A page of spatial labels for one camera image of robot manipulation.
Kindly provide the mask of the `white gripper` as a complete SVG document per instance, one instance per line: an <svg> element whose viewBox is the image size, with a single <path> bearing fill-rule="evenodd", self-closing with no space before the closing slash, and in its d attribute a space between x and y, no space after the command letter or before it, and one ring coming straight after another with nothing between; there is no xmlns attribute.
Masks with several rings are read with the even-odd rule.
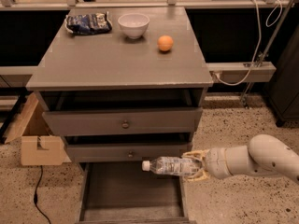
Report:
<svg viewBox="0 0 299 224"><path fill-rule="evenodd" d="M186 176L185 180L188 182L203 181L209 179L209 175L218 179L224 179L231 176L227 167L225 149L223 147L212 148L204 150L192 150L182 154L183 158L190 158L205 162L206 170L200 170L194 175Z"/></svg>

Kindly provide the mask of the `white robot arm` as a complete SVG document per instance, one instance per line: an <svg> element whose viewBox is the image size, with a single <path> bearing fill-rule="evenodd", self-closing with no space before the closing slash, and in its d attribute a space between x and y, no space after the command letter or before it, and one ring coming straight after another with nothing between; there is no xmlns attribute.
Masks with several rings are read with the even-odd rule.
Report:
<svg viewBox="0 0 299 224"><path fill-rule="evenodd" d="M214 147L186 152L183 158L200 161L201 168L191 181L234 175L288 177L299 184L299 155L276 137L268 134L254 136L246 146Z"/></svg>

